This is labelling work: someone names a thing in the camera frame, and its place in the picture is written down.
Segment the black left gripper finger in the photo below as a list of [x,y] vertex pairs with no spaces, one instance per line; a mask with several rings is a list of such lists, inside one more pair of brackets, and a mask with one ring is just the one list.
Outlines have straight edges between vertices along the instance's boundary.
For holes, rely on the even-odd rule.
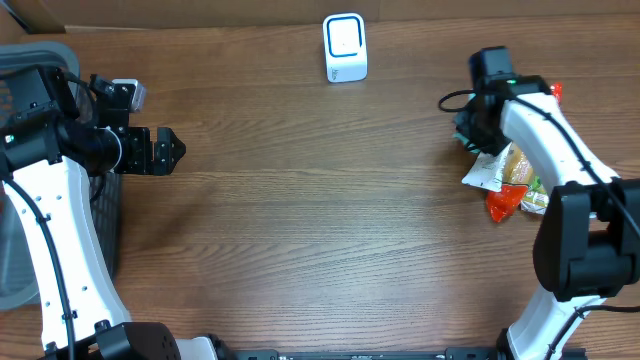
[[169,150],[185,150],[186,145],[176,136],[169,127],[159,127],[157,129],[157,140],[155,148],[165,148]]
[[175,144],[155,144],[153,159],[154,175],[171,175],[178,161],[186,154],[186,147]]

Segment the teal snack packet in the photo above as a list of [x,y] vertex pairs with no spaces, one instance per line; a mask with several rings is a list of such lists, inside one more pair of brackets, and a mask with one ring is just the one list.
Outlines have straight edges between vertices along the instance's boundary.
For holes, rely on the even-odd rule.
[[480,150],[478,149],[478,147],[475,144],[473,144],[467,137],[462,135],[461,133],[459,133],[459,132],[454,133],[453,134],[453,138],[458,140],[462,144],[463,149],[466,152],[469,152],[469,153],[472,153],[472,154],[479,154],[480,153]]

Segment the white tube with gold cap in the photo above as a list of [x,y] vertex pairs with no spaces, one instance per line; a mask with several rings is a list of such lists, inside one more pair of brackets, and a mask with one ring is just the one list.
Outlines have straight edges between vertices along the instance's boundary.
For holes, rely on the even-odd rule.
[[509,143],[497,156],[480,153],[461,183],[491,192],[500,192],[511,147],[512,144]]

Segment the orange spaghetti packet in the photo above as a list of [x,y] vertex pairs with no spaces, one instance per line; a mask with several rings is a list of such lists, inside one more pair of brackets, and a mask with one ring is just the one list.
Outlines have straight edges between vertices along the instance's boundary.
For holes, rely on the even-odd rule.
[[522,150],[514,143],[511,144],[511,151],[504,169],[502,189],[500,192],[490,191],[486,198],[487,208],[495,222],[501,222],[520,208],[520,202],[528,189],[529,181],[536,175]]

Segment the green tea packet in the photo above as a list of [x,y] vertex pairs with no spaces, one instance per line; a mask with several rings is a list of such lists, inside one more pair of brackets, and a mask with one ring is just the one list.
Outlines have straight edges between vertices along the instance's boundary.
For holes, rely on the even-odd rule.
[[540,178],[534,175],[528,184],[528,189],[520,202],[520,208],[528,213],[543,215],[549,203],[547,194]]

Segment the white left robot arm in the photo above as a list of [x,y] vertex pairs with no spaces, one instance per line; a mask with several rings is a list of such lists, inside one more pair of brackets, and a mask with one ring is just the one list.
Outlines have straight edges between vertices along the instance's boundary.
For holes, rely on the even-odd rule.
[[1,178],[26,235],[46,357],[219,360],[222,350],[210,335],[178,339],[162,323],[134,321],[98,241],[91,179],[165,176],[186,152],[170,128],[130,125],[144,87],[135,79],[82,80],[45,65],[1,79],[13,99],[1,123]]

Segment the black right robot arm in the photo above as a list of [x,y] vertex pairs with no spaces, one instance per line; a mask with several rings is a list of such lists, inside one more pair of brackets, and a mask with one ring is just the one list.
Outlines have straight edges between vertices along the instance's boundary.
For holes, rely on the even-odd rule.
[[536,292],[494,347],[464,352],[473,359],[583,359],[585,350],[565,345],[590,313],[639,310],[606,302],[639,280],[639,182],[590,151],[551,86],[516,73],[506,47],[479,50],[469,69],[469,100],[450,111],[466,150],[497,156],[518,146],[549,203],[533,245]]

